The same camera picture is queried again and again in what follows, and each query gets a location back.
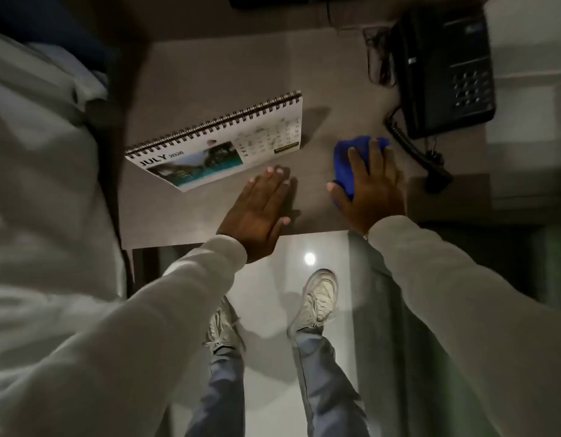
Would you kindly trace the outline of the person's jeans leg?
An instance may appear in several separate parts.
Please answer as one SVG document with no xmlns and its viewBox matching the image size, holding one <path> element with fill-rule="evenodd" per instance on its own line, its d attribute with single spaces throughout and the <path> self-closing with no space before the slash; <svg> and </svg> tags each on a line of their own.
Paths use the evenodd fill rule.
<svg viewBox="0 0 561 437">
<path fill-rule="evenodd" d="M 322 330 L 297 330 L 291 348 L 308 437 L 370 437 L 361 397 L 337 364 Z"/>
<path fill-rule="evenodd" d="M 213 352 L 207 388 L 185 437 L 245 437 L 245 365 L 240 350 Z"/>
</svg>

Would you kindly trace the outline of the person's left white sneaker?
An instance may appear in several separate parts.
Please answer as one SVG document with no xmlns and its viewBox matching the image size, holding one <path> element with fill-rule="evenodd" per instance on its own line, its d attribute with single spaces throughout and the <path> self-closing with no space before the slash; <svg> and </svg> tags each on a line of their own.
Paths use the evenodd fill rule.
<svg viewBox="0 0 561 437">
<path fill-rule="evenodd" d="M 245 351 L 245 344 L 238 332 L 239 317 L 229 299 L 222 297 L 215 313 L 210 317 L 204 345 L 216 354 L 219 349 L 229 348 L 240 353 Z"/>
</svg>

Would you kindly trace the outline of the person's right jeans leg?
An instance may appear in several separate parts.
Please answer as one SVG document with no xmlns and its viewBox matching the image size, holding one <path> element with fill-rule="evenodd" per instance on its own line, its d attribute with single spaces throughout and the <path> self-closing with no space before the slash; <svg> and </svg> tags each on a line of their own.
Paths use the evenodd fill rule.
<svg viewBox="0 0 561 437">
<path fill-rule="evenodd" d="M 370 437 L 361 397 L 337 364 L 322 330 L 297 330 L 291 348 L 308 437 Z"/>
</svg>

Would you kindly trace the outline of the blue cleaning cloth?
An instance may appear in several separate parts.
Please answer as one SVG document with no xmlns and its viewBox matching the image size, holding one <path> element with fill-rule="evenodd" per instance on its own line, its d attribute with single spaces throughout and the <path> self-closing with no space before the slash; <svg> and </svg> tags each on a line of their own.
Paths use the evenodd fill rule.
<svg viewBox="0 0 561 437">
<path fill-rule="evenodd" d="M 370 163 L 370 136 L 359 136 L 352 140 L 338 141 L 334 148 L 334 173 L 333 182 L 339 185 L 349 200 L 354 198 L 354 176 L 350 165 L 348 150 L 353 147 L 362 158 L 366 169 Z"/>
</svg>

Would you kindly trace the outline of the spiral-bound desk calendar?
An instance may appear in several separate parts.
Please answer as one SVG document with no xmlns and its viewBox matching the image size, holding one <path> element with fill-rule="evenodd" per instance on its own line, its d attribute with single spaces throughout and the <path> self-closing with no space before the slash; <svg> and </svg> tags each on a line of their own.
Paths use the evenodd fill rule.
<svg viewBox="0 0 561 437">
<path fill-rule="evenodd" d="M 298 151 L 303 95 L 294 91 L 131 146 L 125 159 L 181 191 Z"/>
</svg>

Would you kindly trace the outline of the black desk telephone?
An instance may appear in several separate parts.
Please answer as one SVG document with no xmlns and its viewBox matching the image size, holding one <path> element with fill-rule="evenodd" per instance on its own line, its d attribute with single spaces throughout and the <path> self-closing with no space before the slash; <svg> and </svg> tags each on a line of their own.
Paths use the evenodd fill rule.
<svg viewBox="0 0 561 437">
<path fill-rule="evenodd" d="M 411 139 L 485 124 L 496 101 L 488 25 L 479 0 L 410 7 L 389 36 Z"/>
</svg>

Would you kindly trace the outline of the person's left jeans leg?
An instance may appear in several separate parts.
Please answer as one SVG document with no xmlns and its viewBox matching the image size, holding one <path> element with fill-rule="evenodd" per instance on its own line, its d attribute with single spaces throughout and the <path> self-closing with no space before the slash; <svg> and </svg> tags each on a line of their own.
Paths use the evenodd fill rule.
<svg viewBox="0 0 561 437">
<path fill-rule="evenodd" d="M 240 350 L 213 352 L 207 388 L 185 437 L 245 437 L 245 365 Z"/>
</svg>

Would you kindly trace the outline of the person's white sneaker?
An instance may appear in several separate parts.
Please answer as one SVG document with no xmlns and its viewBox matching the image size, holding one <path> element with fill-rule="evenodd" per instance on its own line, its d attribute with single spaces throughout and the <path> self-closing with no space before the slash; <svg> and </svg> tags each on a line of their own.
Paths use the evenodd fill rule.
<svg viewBox="0 0 561 437">
<path fill-rule="evenodd" d="M 204 345 L 216 354 L 219 349 L 229 348 L 240 353 L 245 351 L 245 344 L 238 332 L 239 317 L 229 299 L 222 297 L 215 313 L 210 317 Z"/>
<path fill-rule="evenodd" d="M 303 288 L 301 305 L 287 329 L 288 337 L 295 338 L 301 330 L 322 334 L 337 308 L 338 294 L 339 286 L 333 271 L 314 271 Z"/>
</svg>

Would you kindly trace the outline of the person's right white sneaker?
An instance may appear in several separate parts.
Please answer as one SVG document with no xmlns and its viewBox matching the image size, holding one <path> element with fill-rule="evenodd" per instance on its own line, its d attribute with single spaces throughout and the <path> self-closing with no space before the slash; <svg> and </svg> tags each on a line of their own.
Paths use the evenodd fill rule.
<svg viewBox="0 0 561 437">
<path fill-rule="evenodd" d="M 339 286 L 333 271 L 314 271 L 303 288 L 301 305 L 287 329 L 288 337 L 295 338 L 301 330 L 322 334 L 337 308 L 338 294 Z"/>
</svg>

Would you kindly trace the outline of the person's left hand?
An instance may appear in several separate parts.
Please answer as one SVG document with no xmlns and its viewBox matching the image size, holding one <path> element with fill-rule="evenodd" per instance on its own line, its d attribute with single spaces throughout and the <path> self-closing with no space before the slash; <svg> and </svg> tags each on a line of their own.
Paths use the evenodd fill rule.
<svg viewBox="0 0 561 437">
<path fill-rule="evenodd" d="M 286 199 L 283 203 L 264 202 L 264 184 L 266 170 L 258 179 L 254 194 L 249 203 L 238 204 L 238 198 L 226 213 L 220 224 L 217 235 L 225 235 L 238 241 L 247 254 L 247 264 L 257 262 L 270 256 L 277 244 L 279 236 L 273 236 L 273 228 L 277 220 L 288 215 L 288 197 L 294 189 L 290 171 L 285 169 Z"/>
</svg>

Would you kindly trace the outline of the person's right hand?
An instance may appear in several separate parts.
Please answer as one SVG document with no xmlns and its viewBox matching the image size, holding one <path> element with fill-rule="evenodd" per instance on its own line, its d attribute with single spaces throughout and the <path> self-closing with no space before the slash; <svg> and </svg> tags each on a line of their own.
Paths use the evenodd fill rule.
<svg viewBox="0 0 561 437">
<path fill-rule="evenodd" d="M 339 210 L 350 228 L 361 236 L 382 219 L 405 215 L 405 197 L 402 190 L 403 174 L 395 164 L 390 146 L 381 148 L 385 157 L 385 177 L 372 178 L 357 150 L 350 147 L 348 157 L 354 176 L 354 198 L 351 210 Z"/>
</svg>

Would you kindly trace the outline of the person's left forearm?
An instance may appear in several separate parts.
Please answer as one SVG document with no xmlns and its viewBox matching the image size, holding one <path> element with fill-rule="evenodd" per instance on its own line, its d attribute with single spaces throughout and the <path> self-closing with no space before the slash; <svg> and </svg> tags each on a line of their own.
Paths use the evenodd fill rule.
<svg viewBox="0 0 561 437">
<path fill-rule="evenodd" d="M 19 385 L 5 435 L 152 437 L 218 304 L 247 264 L 217 235 L 173 263 Z"/>
</svg>

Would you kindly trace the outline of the person's right forearm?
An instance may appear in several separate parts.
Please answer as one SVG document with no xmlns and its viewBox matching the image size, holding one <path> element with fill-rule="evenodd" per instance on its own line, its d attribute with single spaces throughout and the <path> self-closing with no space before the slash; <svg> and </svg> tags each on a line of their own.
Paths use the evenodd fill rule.
<svg viewBox="0 0 561 437">
<path fill-rule="evenodd" d="M 402 215 L 367 232 L 502 437 L 561 437 L 561 311 Z"/>
</svg>

